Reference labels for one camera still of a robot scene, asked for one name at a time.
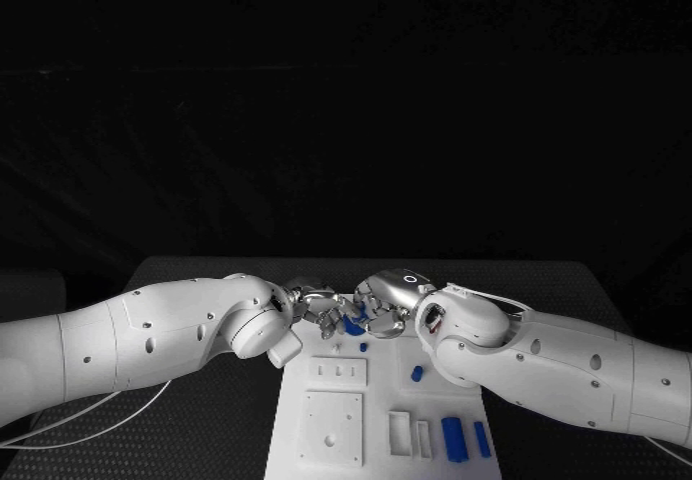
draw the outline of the gray table surface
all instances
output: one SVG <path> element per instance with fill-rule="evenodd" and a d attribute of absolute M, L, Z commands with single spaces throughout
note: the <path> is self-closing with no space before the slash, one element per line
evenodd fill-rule
<path fill-rule="evenodd" d="M 317 276 L 352 292 L 368 275 L 405 267 L 440 287 L 451 281 L 515 298 L 536 310 L 572 316 L 629 333 L 605 292 L 574 262 L 440 259 L 314 259 L 153 257 L 127 290 L 192 277 L 231 273 L 283 283 Z M 120 429 L 65 449 L 20 452 L 3 477 L 19 479 L 203 478 L 264 476 L 281 371 L 265 356 L 245 361 L 222 355 L 200 372 L 176 379 L 147 411 Z M 62 443 L 98 432 L 148 400 L 157 388 L 124 392 L 86 416 L 32 439 Z M 692 478 L 692 469 L 641 438 L 564 425 L 483 392 L 505 479 Z M 94 402 L 76 400 L 46 410 L 46 425 Z"/>

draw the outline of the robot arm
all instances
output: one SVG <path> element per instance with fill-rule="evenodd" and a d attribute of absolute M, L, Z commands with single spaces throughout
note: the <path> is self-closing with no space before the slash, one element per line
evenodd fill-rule
<path fill-rule="evenodd" d="M 291 330 L 301 316 L 310 313 L 327 328 L 324 312 L 353 312 L 313 283 L 323 289 L 300 281 L 284 288 L 244 274 L 199 278 L 150 285 L 65 314 L 1 323 L 0 426 L 76 398 L 157 385 L 223 352 L 241 359 L 267 352 L 281 368 L 303 346 Z"/>
<path fill-rule="evenodd" d="M 355 298 L 368 306 L 370 325 L 391 315 L 394 332 L 412 321 L 454 384 L 483 385 L 571 425 L 692 448 L 689 354 L 525 306 L 507 314 L 483 295 L 454 284 L 437 290 L 421 275 L 389 270 L 369 277 Z"/>

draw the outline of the white platform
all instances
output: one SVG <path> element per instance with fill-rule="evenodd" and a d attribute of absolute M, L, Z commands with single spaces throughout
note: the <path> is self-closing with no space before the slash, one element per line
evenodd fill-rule
<path fill-rule="evenodd" d="M 500 479 L 480 388 L 457 387 L 443 379 L 412 328 L 395 340 L 378 340 L 368 334 L 357 337 L 336 334 L 327 341 L 321 340 L 314 324 L 300 322 L 293 329 L 303 341 L 303 352 L 284 367 L 265 480 Z M 365 353 L 359 350 L 362 342 L 368 343 Z M 327 370 L 327 362 L 313 357 L 330 357 L 333 362 L 340 362 L 339 358 L 365 359 L 366 372 L 362 371 L 362 361 L 345 361 L 347 368 L 342 366 L 339 379 Z M 320 363 L 323 376 L 327 375 L 324 382 L 316 373 Z M 419 383 L 411 380 L 415 365 L 424 368 Z M 330 397 L 317 394 L 317 397 L 330 400 L 319 399 L 317 403 L 310 403 L 317 397 L 311 396 L 308 400 L 308 392 L 362 394 L 362 411 L 352 411 L 349 405 L 355 403 L 346 402 L 349 399 L 355 402 L 357 395 Z M 314 421 L 310 413 L 314 415 L 317 411 L 319 415 L 330 415 L 330 419 L 308 423 Z M 389 411 L 409 413 L 411 456 L 389 454 Z M 461 419 L 470 457 L 464 463 L 447 460 L 441 427 L 444 417 Z M 421 457 L 418 421 L 428 422 L 431 459 Z M 480 456 L 473 428 L 476 421 L 481 421 L 486 428 L 490 458 Z M 362 445 L 356 445 L 360 436 Z"/>

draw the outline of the black background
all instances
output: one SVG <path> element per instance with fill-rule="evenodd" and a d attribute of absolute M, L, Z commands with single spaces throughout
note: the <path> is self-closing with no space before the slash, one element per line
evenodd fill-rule
<path fill-rule="evenodd" d="M 56 268 L 76 308 L 156 254 L 577 260 L 692 348 L 691 11 L 6 11 L 0 266 Z"/>

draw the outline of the blue object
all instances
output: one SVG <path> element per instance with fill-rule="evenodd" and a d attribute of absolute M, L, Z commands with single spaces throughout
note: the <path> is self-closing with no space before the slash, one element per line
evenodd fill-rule
<path fill-rule="evenodd" d="M 419 365 L 414 368 L 414 373 L 411 374 L 411 380 L 419 382 L 422 377 L 422 367 Z"/>
<path fill-rule="evenodd" d="M 483 428 L 483 422 L 474 422 L 473 428 L 476 429 L 476 438 L 479 439 L 480 456 L 487 458 L 490 454 L 490 446 L 487 445 L 486 429 Z"/>
<path fill-rule="evenodd" d="M 352 320 L 347 315 L 343 315 L 343 330 L 349 335 L 353 335 L 355 337 L 365 333 L 365 330 L 360 328 L 360 326 L 353 323 L 353 321 L 359 322 L 360 320 L 368 320 L 368 315 L 365 313 L 365 303 L 360 306 L 360 316 L 357 318 Z"/>
<path fill-rule="evenodd" d="M 454 463 L 468 461 L 461 420 L 457 417 L 443 418 L 444 445 L 447 447 L 447 460 Z"/>

